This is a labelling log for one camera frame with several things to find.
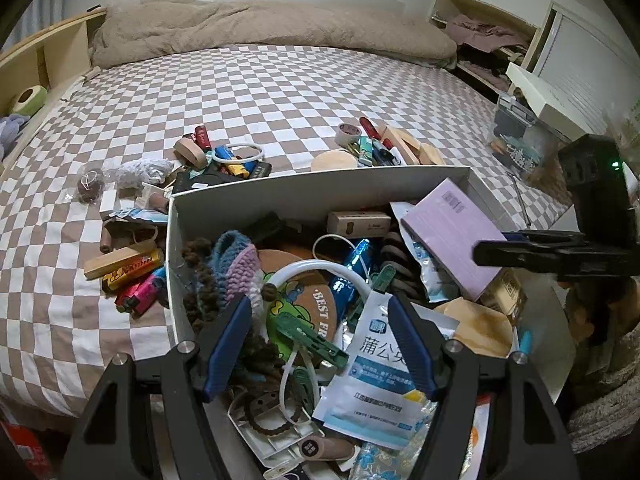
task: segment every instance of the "plastic storage box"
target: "plastic storage box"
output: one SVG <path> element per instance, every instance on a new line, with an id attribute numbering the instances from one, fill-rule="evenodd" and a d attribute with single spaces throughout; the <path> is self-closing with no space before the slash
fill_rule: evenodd
<path id="1" fill-rule="evenodd" d="M 450 178 L 502 231 L 517 227 L 480 178 L 464 166 L 393 166 L 301 173 L 221 184 L 173 195 L 169 208 L 167 275 L 175 341 L 193 339 L 182 298 L 191 273 L 182 259 L 184 241 L 215 238 L 242 228 L 268 212 L 281 218 L 326 225 L 330 211 L 353 211 L 388 202 L 421 200 Z M 553 399 L 557 399 L 575 356 L 566 317 L 545 275 L 518 271 L 529 298 L 519 320 L 532 334 L 531 361 Z M 258 479 L 253 453 L 227 416 L 224 396 L 204 406 L 220 455 L 231 478 Z M 170 459 L 171 453 L 165 456 Z M 176 478 L 171 475 L 165 478 Z M 335 480 L 315 474 L 314 480 Z"/>
<path id="2" fill-rule="evenodd" d="M 511 173 L 528 179 L 554 156 L 569 139 L 540 121 L 535 113 L 504 92 L 500 92 L 494 129 L 487 143 L 493 155 Z"/>

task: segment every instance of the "blue bottle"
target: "blue bottle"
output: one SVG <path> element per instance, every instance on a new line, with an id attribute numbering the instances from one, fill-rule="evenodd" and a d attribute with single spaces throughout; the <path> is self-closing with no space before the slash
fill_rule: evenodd
<path id="1" fill-rule="evenodd" d="M 363 238 L 356 244 L 356 250 L 351 250 L 349 255 L 343 261 L 343 265 L 348 269 L 353 269 L 363 278 L 366 276 L 364 268 L 362 267 L 362 261 L 358 257 L 360 254 L 364 259 L 367 270 L 371 266 L 371 260 L 373 258 L 373 247 L 371 246 L 371 240 Z M 335 309 L 338 315 L 338 322 L 342 320 L 344 314 L 347 312 L 348 306 L 353 303 L 358 297 L 358 291 L 353 287 L 351 282 L 334 276 L 329 282 L 329 288 L 334 295 Z"/>

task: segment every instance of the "pink box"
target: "pink box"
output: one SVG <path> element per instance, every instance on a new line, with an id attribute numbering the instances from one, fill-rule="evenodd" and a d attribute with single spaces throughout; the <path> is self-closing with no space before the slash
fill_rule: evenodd
<path id="1" fill-rule="evenodd" d="M 472 252 L 480 240 L 505 241 L 504 236 L 449 179 L 420 200 L 402 223 L 447 269 L 467 300 L 477 300 L 500 271 L 477 266 Z"/>

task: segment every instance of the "blue gripper pad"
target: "blue gripper pad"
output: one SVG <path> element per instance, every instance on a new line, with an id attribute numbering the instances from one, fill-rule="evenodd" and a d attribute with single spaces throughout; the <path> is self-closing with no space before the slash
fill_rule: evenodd
<path id="1" fill-rule="evenodd" d="M 251 301 L 245 296 L 227 323 L 225 331 L 209 357 L 207 381 L 204 385 L 204 393 L 209 401 L 225 390 L 250 326 Z"/>
<path id="2" fill-rule="evenodd" d="M 413 315 L 409 317 L 398 298 L 391 297 L 388 303 L 389 326 L 394 333 L 416 389 L 431 398 L 437 390 L 433 380 L 433 361 L 414 326 L 414 322 L 422 320 L 414 308 L 411 308 Z"/>

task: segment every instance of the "checkered bedsheet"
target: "checkered bedsheet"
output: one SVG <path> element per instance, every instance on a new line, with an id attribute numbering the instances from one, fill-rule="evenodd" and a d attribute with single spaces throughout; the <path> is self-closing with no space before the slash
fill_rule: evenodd
<path id="1" fill-rule="evenodd" d="M 522 224 L 513 184 L 484 145 L 493 114 L 444 70 L 333 48 L 234 46 L 103 72 L 44 124 L 0 187 L 0 395 L 79 415 L 115 352 L 141 359 L 173 343 L 159 305 L 131 320 L 84 278 L 100 216 L 66 189 L 84 163 L 175 158 L 175 141 L 206 124 L 212 142 L 262 144 L 274 174 L 308 171 L 337 147 L 339 123 L 366 115 L 473 167 Z M 564 210 L 535 189 L 522 195 L 535 227 Z"/>

